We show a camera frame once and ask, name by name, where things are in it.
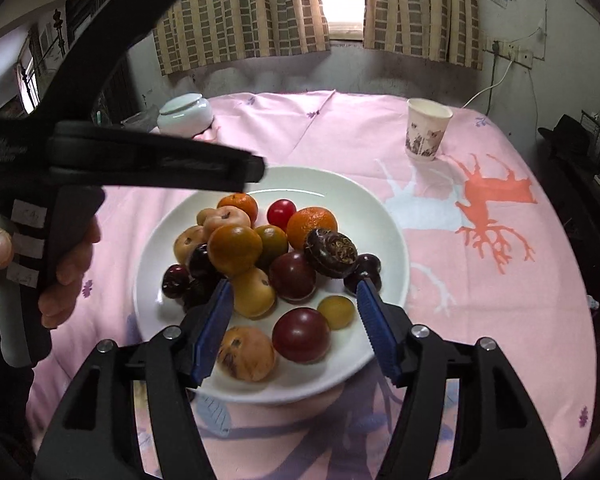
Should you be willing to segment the small yellow-green grape fruit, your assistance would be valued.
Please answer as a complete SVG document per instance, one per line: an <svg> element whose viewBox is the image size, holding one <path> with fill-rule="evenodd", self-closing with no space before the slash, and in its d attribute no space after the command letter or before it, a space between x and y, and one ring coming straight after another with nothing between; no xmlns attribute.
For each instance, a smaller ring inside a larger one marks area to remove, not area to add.
<svg viewBox="0 0 600 480"><path fill-rule="evenodd" d="M325 297L318 304L317 311L324 316L331 330L342 330L348 327L355 315L353 302L343 296Z"/></svg>

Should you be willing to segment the tan spotted round fruit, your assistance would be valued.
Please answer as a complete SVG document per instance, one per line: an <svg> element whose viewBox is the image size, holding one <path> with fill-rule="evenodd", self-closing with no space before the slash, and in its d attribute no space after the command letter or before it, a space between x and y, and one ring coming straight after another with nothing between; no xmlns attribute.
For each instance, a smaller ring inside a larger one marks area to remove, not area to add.
<svg viewBox="0 0 600 480"><path fill-rule="evenodd" d="M173 253L178 264L186 266L192 252L207 240L202 226L190 226L176 238Z"/></svg>

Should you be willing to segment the white wall power strip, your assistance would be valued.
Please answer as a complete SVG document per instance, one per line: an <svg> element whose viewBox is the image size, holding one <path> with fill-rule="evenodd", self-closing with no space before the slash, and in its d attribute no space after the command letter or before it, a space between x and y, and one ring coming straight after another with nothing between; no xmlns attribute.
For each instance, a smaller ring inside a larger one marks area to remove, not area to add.
<svg viewBox="0 0 600 480"><path fill-rule="evenodd" d="M533 52L521 47L516 42L488 38L486 40L486 52L497 58L506 58L506 60L513 61L515 64L528 68L528 70L532 69Z"/></svg>

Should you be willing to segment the white lidded ceramic jar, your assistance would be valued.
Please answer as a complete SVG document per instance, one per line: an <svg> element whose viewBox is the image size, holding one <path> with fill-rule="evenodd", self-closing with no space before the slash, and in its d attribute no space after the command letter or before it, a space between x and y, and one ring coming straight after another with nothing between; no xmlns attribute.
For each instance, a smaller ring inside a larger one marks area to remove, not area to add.
<svg viewBox="0 0 600 480"><path fill-rule="evenodd" d="M191 139L212 125L214 113L210 102L200 93L185 93L160 108L157 127L162 134Z"/></svg>

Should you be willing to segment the printed paper cup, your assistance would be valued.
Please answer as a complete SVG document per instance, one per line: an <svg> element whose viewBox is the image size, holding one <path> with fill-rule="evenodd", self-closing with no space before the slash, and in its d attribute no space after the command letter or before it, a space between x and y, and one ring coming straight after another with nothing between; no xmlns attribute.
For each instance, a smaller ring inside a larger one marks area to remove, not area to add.
<svg viewBox="0 0 600 480"><path fill-rule="evenodd" d="M426 99L407 100L407 154L420 160L433 160L453 117L446 105Z"/></svg>

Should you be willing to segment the orange mandarin left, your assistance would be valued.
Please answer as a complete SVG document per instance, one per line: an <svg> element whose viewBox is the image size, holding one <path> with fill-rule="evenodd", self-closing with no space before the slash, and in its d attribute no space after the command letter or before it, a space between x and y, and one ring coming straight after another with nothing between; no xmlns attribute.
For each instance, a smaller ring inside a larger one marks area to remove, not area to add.
<svg viewBox="0 0 600 480"><path fill-rule="evenodd" d="M233 206L243 211L250 219L251 224L255 224L259 214L259 205L257 201L246 193L233 193L224 196L216 205L218 208L224 206Z"/></svg>

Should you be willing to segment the pink printed tablecloth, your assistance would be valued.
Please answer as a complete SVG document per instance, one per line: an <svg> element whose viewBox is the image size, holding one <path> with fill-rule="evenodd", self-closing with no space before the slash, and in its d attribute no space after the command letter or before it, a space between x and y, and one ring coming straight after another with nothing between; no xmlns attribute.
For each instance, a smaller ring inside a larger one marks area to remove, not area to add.
<svg viewBox="0 0 600 480"><path fill-rule="evenodd" d="M411 256L410 317L449 340L494 338L532 397L560 470L572 471L594 405L590 309L557 214L498 126L456 110L437 158L421 164L406 154L406 103L395 96L237 93L212 107L212 140L272 165L344 174L386 205ZM222 479L368 479L401 399L370 364L295 404L198 398L193 407Z"/></svg>

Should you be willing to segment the checkered curtain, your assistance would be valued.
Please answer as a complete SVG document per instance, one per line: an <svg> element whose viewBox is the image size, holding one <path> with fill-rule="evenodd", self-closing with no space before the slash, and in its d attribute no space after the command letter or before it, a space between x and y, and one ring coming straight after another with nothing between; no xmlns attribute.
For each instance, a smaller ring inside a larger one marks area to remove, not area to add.
<svg viewBox="0 0 600 480"><path fill-rule="evenodd" d="M478 0L365 0L363 47L481 70Z"/></svg>
<svg viewBox="0 0 600 480"><path fill-rule="evenodd" d="M330 49L322 0L178 0L154 29L161 73Z"/></svg>

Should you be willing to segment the left checkered curtain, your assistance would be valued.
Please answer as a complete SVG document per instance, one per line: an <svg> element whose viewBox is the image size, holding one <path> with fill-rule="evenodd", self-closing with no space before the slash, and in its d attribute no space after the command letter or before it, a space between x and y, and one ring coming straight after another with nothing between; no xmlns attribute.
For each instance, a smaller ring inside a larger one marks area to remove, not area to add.
<svg viewBox="0 0 600 480"><path fill-rule="evenodd" d="M330 49L322 0L178 0L154 29L161 73Z"/></svg>

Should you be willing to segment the white oval plate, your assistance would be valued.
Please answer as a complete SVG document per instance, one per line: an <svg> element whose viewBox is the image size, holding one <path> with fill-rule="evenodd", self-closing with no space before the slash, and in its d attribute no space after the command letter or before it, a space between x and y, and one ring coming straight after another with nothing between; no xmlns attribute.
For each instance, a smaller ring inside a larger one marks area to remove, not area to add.
<svg viewBox="0 0 600 480"><path fill-rule="evenodd" d="M355 285L370 278L383 300L403 304L407 249L385 206L338 174L276 167L249 194L260 209L289 200L296 214L286 228L265 214L242 226L219 194L184 200L140 258L137 325L150 339L181 323L228 278L232 317L200 390L227 402L290 403L335 387L373 359Z"/></svg>

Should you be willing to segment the orange persimmon tomato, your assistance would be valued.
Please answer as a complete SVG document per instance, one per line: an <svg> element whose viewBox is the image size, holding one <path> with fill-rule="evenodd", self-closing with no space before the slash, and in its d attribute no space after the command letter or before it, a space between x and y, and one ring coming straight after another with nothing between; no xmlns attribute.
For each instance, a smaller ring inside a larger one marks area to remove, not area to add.
<svg viewBox="0 0 600 480"><path fill-rule="evenodd" d="M208 240L208 255L216 270L232 278L251 269L260 258L263 244L248 226L220 226Z"/></svg>

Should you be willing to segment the small red cherry tomato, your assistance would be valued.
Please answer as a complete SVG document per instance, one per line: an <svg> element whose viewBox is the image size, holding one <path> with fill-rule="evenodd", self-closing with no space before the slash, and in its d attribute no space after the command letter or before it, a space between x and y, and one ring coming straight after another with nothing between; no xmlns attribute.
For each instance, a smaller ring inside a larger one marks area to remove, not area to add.
<svg viewBox="0 0 600 480"><path fill-rule="evenodd" d="M277 226L279 229L286 231L290 218L296 212L296 205L291 200L282 198L281 200L276 200L268 207L266 220L272 226Z"/></svg>

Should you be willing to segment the yellow loquat fruit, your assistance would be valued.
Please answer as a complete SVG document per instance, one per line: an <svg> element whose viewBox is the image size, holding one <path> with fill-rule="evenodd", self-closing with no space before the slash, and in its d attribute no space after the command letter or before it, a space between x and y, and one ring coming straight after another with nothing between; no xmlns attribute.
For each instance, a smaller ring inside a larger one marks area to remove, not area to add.
<svg viewBox="0 0 600 480"><path fill-rule="evenodd" d="M276 292L268 274L255 266L230 280L234 310L245 318L260 318L274 307Z"/></svg>

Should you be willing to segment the dark red cherry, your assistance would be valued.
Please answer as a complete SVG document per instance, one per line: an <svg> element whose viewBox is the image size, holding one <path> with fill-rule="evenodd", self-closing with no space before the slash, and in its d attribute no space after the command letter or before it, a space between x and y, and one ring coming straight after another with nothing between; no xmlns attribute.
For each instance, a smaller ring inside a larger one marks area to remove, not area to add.
<svg viewBox="0 0 600 480"><path fill-rule="evenodd" d="M373 254L361 254L356 258L351 271L344 277L343 285L347 292L356 295L358 283L369 278L377 290L381 290L381 261Z"/></svg>

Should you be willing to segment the dark red plum centre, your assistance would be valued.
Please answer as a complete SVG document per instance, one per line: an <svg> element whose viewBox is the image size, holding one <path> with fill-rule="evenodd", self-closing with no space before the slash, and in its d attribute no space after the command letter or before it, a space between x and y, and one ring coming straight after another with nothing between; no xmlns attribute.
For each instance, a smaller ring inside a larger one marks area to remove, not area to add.
<svg viewBox="0 0 600 480"><path fill-rule="evenodd" d="M277 296L298 304L310 298L316 289L316 272L303 252L287 252L268 268L270 284Z"/></svg>

